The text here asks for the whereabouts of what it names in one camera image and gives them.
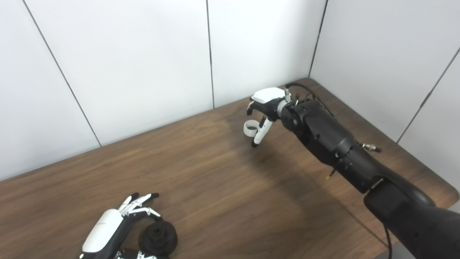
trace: cable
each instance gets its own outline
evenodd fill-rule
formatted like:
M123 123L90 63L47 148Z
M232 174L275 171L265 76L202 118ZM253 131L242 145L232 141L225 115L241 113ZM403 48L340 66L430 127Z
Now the cable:
M323 106L324 108L326 109L327 112L329 112L331 114L332 117L335 118L335 120L339 121L339 119L335 116L335 114L331 111L331 109L321 100L321 98L319 98L319 96L313 91L311 90L309 87L303 85L303 84L300 84L300 83L297 83L297 82L292 82L292 83L288 83L286 84L286 88L289 88L291 86L298 86L298 87L302 87L303 89L309 91L311 93L311 95L313 96L313 100L318 100Z
M393 254L393 247L391 245L390 233L388 232L388 228L386 228L385 225L383 225L383 228L385 229L386 240L388 242L388 259L391 259L391 256Z

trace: robotic arm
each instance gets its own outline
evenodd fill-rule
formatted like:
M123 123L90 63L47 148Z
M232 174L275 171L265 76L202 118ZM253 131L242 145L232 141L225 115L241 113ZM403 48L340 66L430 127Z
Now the robotic arm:
M305 87L290 83L284 91L267 88L251 97L247 114L264 114L259 125L248 121L244 126L245 134L254 136L252 146L259 145L272 122L281 120L320 162L366 194L368 210L417 259L460 258L460 214L436 207L427 194L377 161L368 151L381 149L359 143L320 101L291 100L291 86Z

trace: table surface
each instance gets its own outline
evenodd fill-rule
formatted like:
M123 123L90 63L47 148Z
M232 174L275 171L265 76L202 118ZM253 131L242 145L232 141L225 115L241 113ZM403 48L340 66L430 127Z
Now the table surface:
M456 190L311 79L341 123L439 207ZM102 213L131 193L160 193L148 204L172 222L180 258L374 258L386 249L381 223L342 176L326 181L319 163L274 123L258 148L244 136L248 99L0 182L4 258L77 258ZM136 223L122 247L151 219Z

